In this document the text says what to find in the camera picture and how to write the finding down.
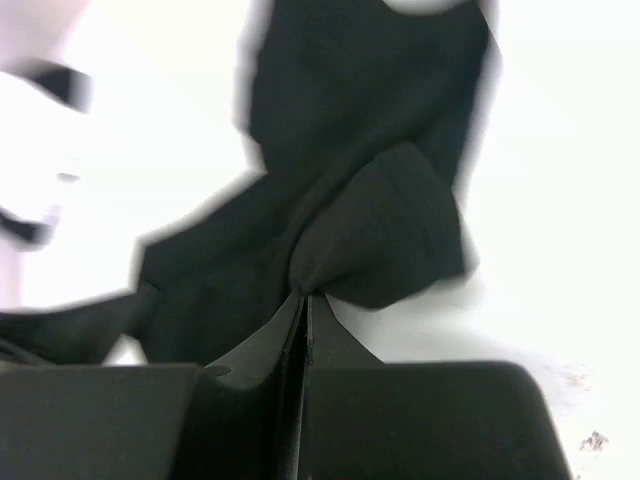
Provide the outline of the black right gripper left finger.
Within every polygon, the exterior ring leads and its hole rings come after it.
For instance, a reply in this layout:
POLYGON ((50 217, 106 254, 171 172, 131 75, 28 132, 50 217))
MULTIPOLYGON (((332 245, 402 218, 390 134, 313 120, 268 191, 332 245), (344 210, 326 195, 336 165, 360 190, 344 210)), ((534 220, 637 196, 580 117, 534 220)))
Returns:
POLYGON ((207 367, 211 390, 203 446, 208 479, 289 477, 303 307, 304 298, 291 293, 263 327, 207 367))

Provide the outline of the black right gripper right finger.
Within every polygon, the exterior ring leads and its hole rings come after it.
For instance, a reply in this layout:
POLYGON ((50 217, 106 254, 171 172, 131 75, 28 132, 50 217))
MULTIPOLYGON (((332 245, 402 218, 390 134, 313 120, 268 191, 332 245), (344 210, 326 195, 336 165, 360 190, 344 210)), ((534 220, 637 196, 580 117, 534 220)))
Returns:
POLYGON ((302 413, 304 479, 375 477, 374 409, 370 374, 383 363, 337 320, 328 300, 307 305, 302 413))

